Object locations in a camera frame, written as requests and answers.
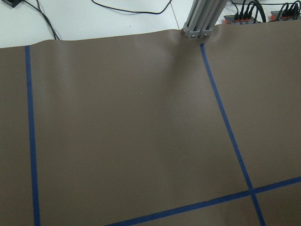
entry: metal bracket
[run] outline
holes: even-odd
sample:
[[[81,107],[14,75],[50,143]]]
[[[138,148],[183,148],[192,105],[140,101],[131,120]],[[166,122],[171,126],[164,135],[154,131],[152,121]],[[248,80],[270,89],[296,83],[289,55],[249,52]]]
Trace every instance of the metal bracket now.
[[[182,29],[185,37],[209,37],[227,0],[194,0]]]

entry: blue tape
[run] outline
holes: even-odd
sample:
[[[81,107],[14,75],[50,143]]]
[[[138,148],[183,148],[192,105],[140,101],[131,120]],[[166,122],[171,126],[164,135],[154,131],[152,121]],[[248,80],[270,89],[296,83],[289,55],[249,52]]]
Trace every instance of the blue tape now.
[[[262,216],[262,212],[260,210],[260,206],[258,204],[258,200],[256,198],[256,195],[255,195],[255,192],[254,192],[254,189],[253,189],[253,186],[252,186],[249,174],[248,174],[248,172],[246,170],[246,166],[245,166],[244,160],[243,160],[243,158],[241,156],[241,153],[239,151],[236,139],[234,137],[232,128],[230,126],[228,117],[226,115],[226,111],[225,111],[224,106],[222,104],[222,99],[220,97],[220,94],[218,92],[218,89],[216,87],[216,84],[215,84],[215,81],[214,81],[214,78],[213,78],[213,75],[212,75],[212,72],[211,72],[211,69],[210,69],[210,65],[209,65],[209,62],[208,62],[208,59],[207,59],[207,55],[206,55],[206,50],[205,50],[205,44],[202,43],[200,47],[201,47],[201,53],[202,53],[202,57],[203,57],[203,60],[204,60],[204,64],[205,64],[205,67],[206,67],[206,70],[207,70],[207,73],[208,73],[208,76],[209,76],[209,80],[211,82],[211,86],[212,86],[214,94],[215,94],[216,101],[217,101],[218,106],[220,108],[220,111],[221,111],[221,114],[222,114],[222,118],[223,118],[225,126],[227,128],[227,131],[228,131],[231,143],[233,145],[235,154],[237,156],[239,165],[241,167],[241,170],[243,171],[243,174],[244,174],[244,177],[245,177],[245,180],[246,180],[246,184],[247,184],[248,189],[250,191],[250,195],[251,195],[251,198],[253,200],[254,207],[255,207],[258,219],[260,221],[261,226],[265,226],[265,222],[264,222],[264,219],[263,219],[263,216]]]
[[[288,186],[288,185],[297,184],[297,183],[300,183],[300,182],[301,182],[301,177],[292,178],[292,179],[281,181],[281,182],[274,183],[274,184],[271,184],[271,185],[266,185],[266,186],[263,186],[263,187],[255,188],[254,192],[256,194],[258,194],[258,193],[274,190],[274,189],[277,189],[277,188],[280,188],[280,187],[285,187],[285,186]]]
[[[168,217],[168,216],[171,216],[171,215],[184,213],[184,212],[188,212],[188,211],[191,211],[191,210],[197,210],[197,209],[200,209],[200,208],[220,204],[220,203],[223,203],[223,202],[228,202],[228,201],[231,201],[231,200],[247,197],[249,195],[250,195],[249,191],[244,191],[244,192],[240,192],[240,193],[220,197],[220,198],[217,198],[217,199],[212,199],[212,200],[209,200],[207,202],[198,202],[198,203],[195,203],[195,204],[182,206],[182,207],[171,209],[171,210],[166,210],[166,211],[163,211],[163,212],[154,213],[154,214],[150,214],[150,215],[139,217],[139,218],[134,218],[134,219],[131,219],[131,220],[126,220],[126,221],[118,222],[118,223],[107,225],[107,226],[137,225],[137,224],[148,222],[148,221],[151,221],[151,220],[165,218],[165,217]]]
[[[31,160],[31,170],[32,170],[33,219],[34,219],[34,225],[40,226],[37,155],[36,155],[36,141],[35,141],[34,117],[33,117],[33,98],[32,98],[32,70],[31,70],[30,47],[29,46],[25,46],[25,59],[26,59],[30,160]]]
[[[258,194],[258,193],[274,190],[274,189],[277,189],[277,188],[293,185],[293,184],[300,183],[300,182],[301,182],[301,177],[297,177],[297,178],[292,178],[292,179],[285,180],[285,181],[282,181],[282,182],[274,183],[274,184],[271,184],[271,185],[258,187],[258,188],[255,188],[253,191],[254,191],[255,194]],[[198,202],[198,203],[195,203],[195,204],[192,204],[192,205],[187,205],[187,206],[175,208],[175,209],[172,209],[172,210],[166,210],[166,211],[163,211],[163,212],[154,213],[154,214],[150,214],[150,215],[139,217],[139,218],[125,220],[125,221],[110,224],[110,225],[107,225],[107,226],[137,225],[137,224],[140,224],[140,223],[144,223],[144,222],[148,222],[148,221],[152,221],[152,220],[156,220],[156,219],[160,219],[160,218],[165,218],[165,217],[176,215],[176,214],[179,214],[179,213],[184,213],[184,212],[188,212],[188,211],[191,211],[191,210],[197,210],[197,209],[201,209],[201,208],[204,208],[204,207],[217,205],[217,204],[220,204],[220,203],[223,203],[223,202],[228,202],[228,201],[232,201],[232,200],[235,200],[235,199],[240,199],[240,198],[247,197],[247,196],[250,196],[250,195],[251,195],[250,191],[244,191],[244,192],[240,192],[240,193],[220,197],[220,198],[217,198],[217,199],[212,199],[212,200],[207,201],[207,202]]]

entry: brown mat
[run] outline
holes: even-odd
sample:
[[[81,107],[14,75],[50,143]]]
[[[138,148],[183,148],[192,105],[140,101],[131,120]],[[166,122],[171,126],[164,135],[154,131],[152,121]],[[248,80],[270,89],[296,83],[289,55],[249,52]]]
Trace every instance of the brown mat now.
[[[299,21],[217,26],[206,40],[254,188],[301,175],[299,27]],[[285,35],[272,38],[279,33]],[[165,31],[30,47],[42,226],[145,222],[145,215],[226,195],[233,200],[142,225],[260,225],[203,63],[202,41]],[[9,191],[0,218],[27,226],[33,219],[24,49],[0,49],[1,58],[8,54],[23,63],[0,64],[0,113],[9,116],[0,132],[7,142],[0,188]],[[12,155],[14,149],[20,154]],[[294,202],[300,190],[280,192],[299,185],[257,195],[267,225],[301,222],[300,215],[286,214],[301,212]],[[232,196],[241,192],[241,199]],[[268,208],[268,197],[275,208]]]

